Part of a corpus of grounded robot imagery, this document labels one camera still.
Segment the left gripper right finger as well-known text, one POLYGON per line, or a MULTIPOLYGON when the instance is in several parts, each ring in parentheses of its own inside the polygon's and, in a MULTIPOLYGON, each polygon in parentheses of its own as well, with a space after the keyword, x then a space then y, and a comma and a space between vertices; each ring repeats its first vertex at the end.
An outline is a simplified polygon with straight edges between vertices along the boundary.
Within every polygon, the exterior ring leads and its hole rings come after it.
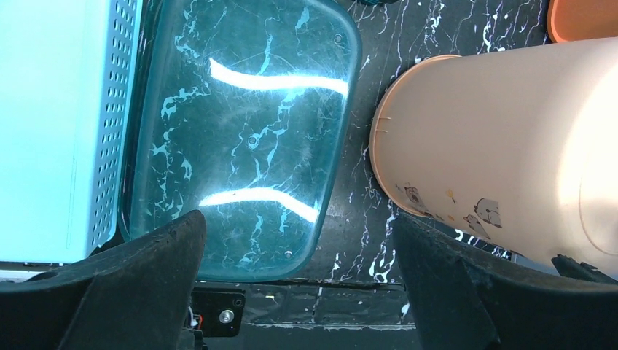
POLYGON ((527 268, 412 217, 393 222, 424 349, 615 349, 617 285, 527 268))

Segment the light blue perforated basket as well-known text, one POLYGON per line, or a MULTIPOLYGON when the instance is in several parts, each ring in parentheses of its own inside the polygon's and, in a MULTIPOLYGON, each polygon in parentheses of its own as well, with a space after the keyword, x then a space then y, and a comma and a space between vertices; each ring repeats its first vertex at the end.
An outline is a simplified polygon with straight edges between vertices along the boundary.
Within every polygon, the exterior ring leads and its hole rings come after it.
POLYGON ((74 263, 116 230, 142 1, 1 3, 1 260, 74 263))

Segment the tan bucket with black liner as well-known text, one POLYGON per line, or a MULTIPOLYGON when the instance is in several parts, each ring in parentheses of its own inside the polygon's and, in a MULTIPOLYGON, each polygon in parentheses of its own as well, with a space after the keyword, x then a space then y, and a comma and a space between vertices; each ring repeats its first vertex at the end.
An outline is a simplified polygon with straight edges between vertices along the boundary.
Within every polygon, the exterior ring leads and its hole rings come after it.
POLYGON ((617 274, 616 38, 424 60, 387 89, 369 152, 411 214, 617 274))

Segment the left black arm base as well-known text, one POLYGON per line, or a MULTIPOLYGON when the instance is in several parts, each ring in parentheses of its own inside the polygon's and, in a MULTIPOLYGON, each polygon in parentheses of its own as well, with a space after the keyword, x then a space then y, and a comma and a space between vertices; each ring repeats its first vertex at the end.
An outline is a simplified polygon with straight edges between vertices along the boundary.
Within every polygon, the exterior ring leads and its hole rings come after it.
POLYGON ((191 349, 208 349, 207 338, 238 335, 245 304, 245 292, 241 289, 195 287, 184 323, 195 339, 191 349))

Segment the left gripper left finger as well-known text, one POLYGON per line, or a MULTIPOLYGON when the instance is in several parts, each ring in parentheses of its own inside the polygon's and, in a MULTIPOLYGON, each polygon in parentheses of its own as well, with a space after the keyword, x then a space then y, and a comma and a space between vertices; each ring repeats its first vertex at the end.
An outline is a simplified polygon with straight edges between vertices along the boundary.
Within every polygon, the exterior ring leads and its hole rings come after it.
POLYGON ((1 283, 3 349, 200 349, 187 324, 206 241, 194 210, 85 260, 1 283))

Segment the dark teal transparent container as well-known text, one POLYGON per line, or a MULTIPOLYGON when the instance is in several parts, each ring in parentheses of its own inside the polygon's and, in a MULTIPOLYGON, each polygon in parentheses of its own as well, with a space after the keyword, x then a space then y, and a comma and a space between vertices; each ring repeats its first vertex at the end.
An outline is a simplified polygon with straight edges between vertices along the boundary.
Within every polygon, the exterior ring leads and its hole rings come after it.
POLYGON ((275 281, 316 249, 359 75, 336 1, 150 1, 120 231, 194 210, 198 277, 275 281))

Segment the orange plastic tray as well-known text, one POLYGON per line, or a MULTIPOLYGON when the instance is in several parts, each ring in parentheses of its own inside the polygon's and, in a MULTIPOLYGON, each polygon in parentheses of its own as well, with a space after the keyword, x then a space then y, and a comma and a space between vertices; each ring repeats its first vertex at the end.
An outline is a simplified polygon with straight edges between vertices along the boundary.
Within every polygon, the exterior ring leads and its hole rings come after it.
POLYGON ((547 31, 554 43, 617 37, 617 0, 551 0, 547 31))

